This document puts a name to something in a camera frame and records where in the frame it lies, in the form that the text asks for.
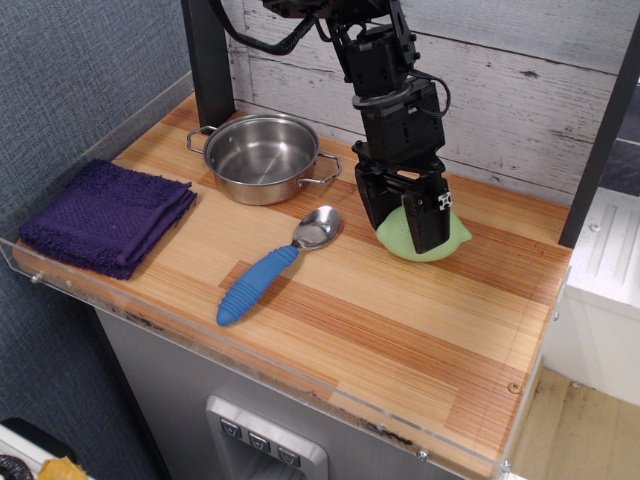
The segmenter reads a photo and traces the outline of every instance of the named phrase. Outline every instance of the wooden countertop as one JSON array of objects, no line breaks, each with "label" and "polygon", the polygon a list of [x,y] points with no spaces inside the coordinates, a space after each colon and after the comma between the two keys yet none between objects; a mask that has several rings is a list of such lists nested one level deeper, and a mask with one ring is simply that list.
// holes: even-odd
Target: wooden countertop
[{"label": "wooden countertop", "polygon": [[[16,259],[390,442],[426,448],[470,477],[493,476],[525,397],[508,387],[527,384],[567,270],[571,251],[557,242],[568,209],[449,175],[453,210],[473,240],[440,262],[411,263],[377,241],[350,145],[321,139],[321,150],[344,165],[328,186],[254,207],[218,192],[202,156],[187,150],[186,135],[197,127],[190,97],[117,160],[191,181],[198,193],[132,279],[56,270],[20,249]],[[333,168],[322,163],[318,175]],[[324,204],[343,221],[336,241],[301,255],[244,320],[218,327],[217,305],[231,283],[289,244],[298,221]]]}]

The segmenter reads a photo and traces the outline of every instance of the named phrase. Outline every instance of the blue spoon handle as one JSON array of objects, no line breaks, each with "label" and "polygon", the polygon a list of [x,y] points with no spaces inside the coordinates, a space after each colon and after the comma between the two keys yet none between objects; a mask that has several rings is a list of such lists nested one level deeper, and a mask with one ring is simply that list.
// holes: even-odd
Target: blue spoon handle
[{"label": "blue spoon handle", "polygon": [[287,245],[271,251],[231,286],[220,302],[216,321],[227,326],[239,320],[253,307],[269,285],[298,258],[298,249]]}]

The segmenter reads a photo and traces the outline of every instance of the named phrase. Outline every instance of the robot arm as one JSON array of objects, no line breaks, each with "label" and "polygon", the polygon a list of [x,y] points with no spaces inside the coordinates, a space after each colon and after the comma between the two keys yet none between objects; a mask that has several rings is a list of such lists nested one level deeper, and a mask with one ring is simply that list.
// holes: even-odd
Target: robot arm
[{"label": "robot arm", "polygon": [[[420,54],[400,1],[261,0],[279,16],[303,19],[275,46],[239,35],[220,0],[209,1],[234,39],[272,54],[289,53],[316,25],[321,38],[333,43],[345,81],[354,86],[353,106],[361,113],[367,138],[353,146],[359,158],[356,180],[373,228],[404,205],[417,253],[446,242],[451,195],[436,152],[445,143],[442,116],[450,93],[444,82],[414,68]],[[367,28],[368,22],[383,16],[389,17],[389,24]],[[326,21],[328,35],[320,19]],[[360,31],[351,38],[355,27]],[[442,112],[436,82],[447,92]]]}]

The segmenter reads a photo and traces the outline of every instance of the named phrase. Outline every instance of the button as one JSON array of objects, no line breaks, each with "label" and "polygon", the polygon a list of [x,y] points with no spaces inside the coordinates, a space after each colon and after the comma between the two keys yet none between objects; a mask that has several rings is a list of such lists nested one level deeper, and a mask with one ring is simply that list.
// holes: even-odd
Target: button
[{"label": "button", "polygon": [[253,432],[249,432],[249,443],[253,448],[257,448],[264,453],[271,452],[271,445],[269,445],[269,440],[259,437]]},{"label": "button", "polygon": [[300,457],[289,450],[285,450],[282,447],[278,447],[278,456],[280,460],[282,460],[287,465],[291,465],[292,467],[300,466]]},{"label": "button", "polygon": [[235,423],[231,423],[229,420],[225,420],[224,418],[220,419],[220,425],[222,426],[222,430],[227,434],[231,435],[235,438],[242,438],[242,431],[240,427]]}]

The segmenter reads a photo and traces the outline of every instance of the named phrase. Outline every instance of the blue fabric wall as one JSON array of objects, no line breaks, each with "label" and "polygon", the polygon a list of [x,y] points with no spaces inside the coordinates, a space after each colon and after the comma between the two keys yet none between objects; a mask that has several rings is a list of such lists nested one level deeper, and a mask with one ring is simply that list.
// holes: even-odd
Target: blue fabric wall
[{"label": "blue fabric wall", "polygon": [[[189,70],[179,0],[0,2],[3,236],[91,147],[120,151],[173,108]],[[98,480],[158,478],[115,372],[90,308],[0,263],[0,419],[48,431]]]}]

